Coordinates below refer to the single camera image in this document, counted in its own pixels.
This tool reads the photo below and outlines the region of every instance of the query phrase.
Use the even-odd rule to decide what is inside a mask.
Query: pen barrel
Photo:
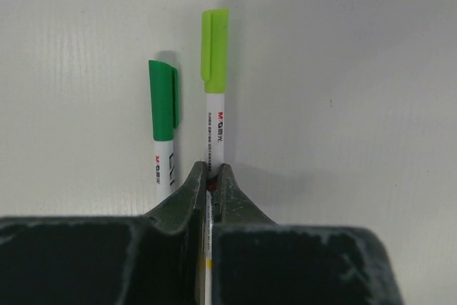
[[[217,175],[224,162],[224,94],[206,95],[206,155],[208,177]]]
[[[175,191],[175,163],[173,141],[154,141],[155,158],[155,180],[157,203],[165,200]]]

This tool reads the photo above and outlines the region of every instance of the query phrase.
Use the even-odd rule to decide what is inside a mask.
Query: pen
[[[224,93],[226,91],[227,41],[229,10],[205,11],[201,17],[201,78],[206,93],[206,155],[208,178],[217,176],[224,162]],[[205,304],[211,304],[211,262],[213,199],[212,189],[206,191],[206,270]]]
[[[176,68],[149,60],[155,180],[158,202],[175,190],[174,129],[179,125],[179,76]]]

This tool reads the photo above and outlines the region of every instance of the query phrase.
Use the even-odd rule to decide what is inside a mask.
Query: white surface
[[[367,226],[409,304],[457,297],[457,0],[1,0],[0,214],[156,204],[148,59],[204,157],[201,12],[231,8],[226,160],[273,219]]]
[[[154,180],[156,202],[162,202],[176,189],[173,141],[154,142]]]
[[[206,95],[206,153],[208,177],[213,178],[224,163],[224,94]]]

